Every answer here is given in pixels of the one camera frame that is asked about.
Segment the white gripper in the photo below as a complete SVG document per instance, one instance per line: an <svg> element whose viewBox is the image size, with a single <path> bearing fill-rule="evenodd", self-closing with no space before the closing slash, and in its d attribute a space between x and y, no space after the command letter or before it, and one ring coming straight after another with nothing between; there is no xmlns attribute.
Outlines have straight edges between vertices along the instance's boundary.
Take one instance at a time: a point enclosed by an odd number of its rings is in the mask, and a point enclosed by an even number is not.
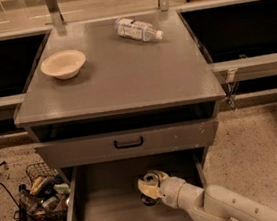
<svg viewBox="0 0 277 221"><path fill-rule="evenodd" d="M167 173L160 170L150 170L143 180L138 180L139 191L149 198L160 198L166 206L177 209L178 195L181 187L186 184L184 179L169 177Z"/></svg>

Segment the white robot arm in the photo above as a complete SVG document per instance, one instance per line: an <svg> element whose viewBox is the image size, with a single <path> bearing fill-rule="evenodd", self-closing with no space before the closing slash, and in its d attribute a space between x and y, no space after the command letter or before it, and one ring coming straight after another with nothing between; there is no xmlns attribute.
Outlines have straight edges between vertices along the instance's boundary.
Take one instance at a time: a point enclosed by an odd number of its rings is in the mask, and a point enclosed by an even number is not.
<svg viewBox="0 0 277 221"><path fill-rule="evenodd" d="M192 221L277 221L274 209L219 185L200 188L157 170L150 170L137 185L146 198L180 208Z"/></svg>

